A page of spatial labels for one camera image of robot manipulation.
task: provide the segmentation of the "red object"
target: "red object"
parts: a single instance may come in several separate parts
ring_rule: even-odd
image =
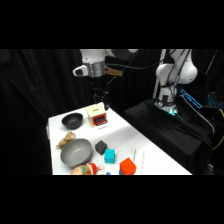
[[[87,166],[90,168],[93,175],[96,175],[96,172],[101,170],[100,167],[97,167],[94,163],[88,163]]]
[[[135,166],[135,164],[130,160],[130,158],[127,158],[120,164],[120,171],[123,175],[134,175],[136,170],[137,166]]]
[[[96,123],[95,120],[96,120],[97,118],[100,118],[100,117],[103,117],[104,120]],[[105,121],[107,120],[107,119],[106,119],[106,114],[101,114],[101,115],[99,115],[99,116],[93,117],[92,119],[93,119],[93,125],[103,124],[103,123],[105,123]]]

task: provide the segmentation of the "red block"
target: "red block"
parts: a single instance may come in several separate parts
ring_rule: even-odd
[[[127,158],[120,164],[120,171],[123,175],[134,175],[137,170],[137,166],[130,160],[130,158]]]

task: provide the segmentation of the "white table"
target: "white table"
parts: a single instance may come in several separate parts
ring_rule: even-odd
[[[132,161],[135,160],[137,166],[135,175],[191,175],[186,169],[139,133],[112,109],[107,111],[108,124],[92,128],[88,121],[85,108],[49,118],[49,134],[54,175],[71,175],[72,172],[72,169],[62,163],[60,159],[61,150],[56,149],[55,146],[58,145],[69,131],[62,125],[62,119],[66,115],[74,112],[81,113],[84,117],[84,121],[83,125],[79,129],[73,131],[73,133],[76,134],[77,138],[85,138],[91,142],[93,157],[90,162],[95,163],[97,166],[105,167],[105,171],[99,171],[97,175],[106,174],[106,172],[110,172],[112,175],[119,175],[120,163],[128,157]],[[101,140],[107,144],[109,149],[115,149],[115,164],[105,164],[104,156],[96,152],[95,145]]]

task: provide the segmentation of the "black bowl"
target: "black bowl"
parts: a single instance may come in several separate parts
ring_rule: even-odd
[[[62,120],[62,124],[70,130],[78,129],[83,123],[83,116],[82,114],[69,114],[68,116],[64,117]]]

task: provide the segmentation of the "wooden box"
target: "wooden box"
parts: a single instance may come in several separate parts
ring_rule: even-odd
[[[92,127],[107,123],[107,112],[102,105],[92,106],[86,109],[89,122]]]

